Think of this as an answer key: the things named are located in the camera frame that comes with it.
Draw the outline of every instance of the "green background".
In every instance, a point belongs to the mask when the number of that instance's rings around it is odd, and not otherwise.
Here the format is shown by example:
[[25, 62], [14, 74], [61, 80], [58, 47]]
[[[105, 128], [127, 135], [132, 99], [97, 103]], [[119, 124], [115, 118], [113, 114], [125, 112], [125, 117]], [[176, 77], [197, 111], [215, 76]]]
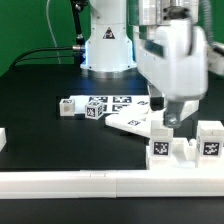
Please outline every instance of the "green background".
[[[211, 0], [215, 41], [224, 42], [224, 1]], [[19, 54], [34, 48], [53, 47], [46, 19], [47, 0], [0, 0], [0, 75]], [[75, 44], [70, 0], [51, 0], [50, 18], [59, 46]], [[90, 13], [81, 14], [83, 34], [90, 36]], [[63, 59], [72, 63], [72, 59]], [[57, 63], [56, 59], [35, 63]]]

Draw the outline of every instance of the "black work surface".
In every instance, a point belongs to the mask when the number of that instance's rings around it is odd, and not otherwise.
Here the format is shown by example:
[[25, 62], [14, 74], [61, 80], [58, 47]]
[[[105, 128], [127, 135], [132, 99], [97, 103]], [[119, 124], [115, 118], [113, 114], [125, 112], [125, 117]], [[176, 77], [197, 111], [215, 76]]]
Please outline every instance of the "black work surface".
[[[7, 146], [0, 171], [145, 169], [147, 139], [106, 127], [104, 118], [60, 118], [70, 95], [146, 95], [140, 75], [85, 78], [73, 65], [27, 65], [0, 77], [0, 127]], [[224, 120], [224, 81], [210, 75], [200, 110], [175, 136], [195, 137], [197, 119]], [[222, 198], [1, 200], [5, 223], [223, 223]]]

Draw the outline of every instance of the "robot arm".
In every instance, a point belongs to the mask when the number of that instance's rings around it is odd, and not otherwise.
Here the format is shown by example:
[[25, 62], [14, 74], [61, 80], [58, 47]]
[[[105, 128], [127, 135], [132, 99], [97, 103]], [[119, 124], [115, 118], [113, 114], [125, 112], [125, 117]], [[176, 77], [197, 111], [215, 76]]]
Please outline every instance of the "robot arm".
[[161, 109], [158, 99], [165, 97], [164, 124], [170, 128], [180, 126], [184, 103], [202, 99], [207, 91], [207, 42], [193, 27], [197, 11], [193, 0], [129, 1], [138, 70], [149, 82], [151, 105]]

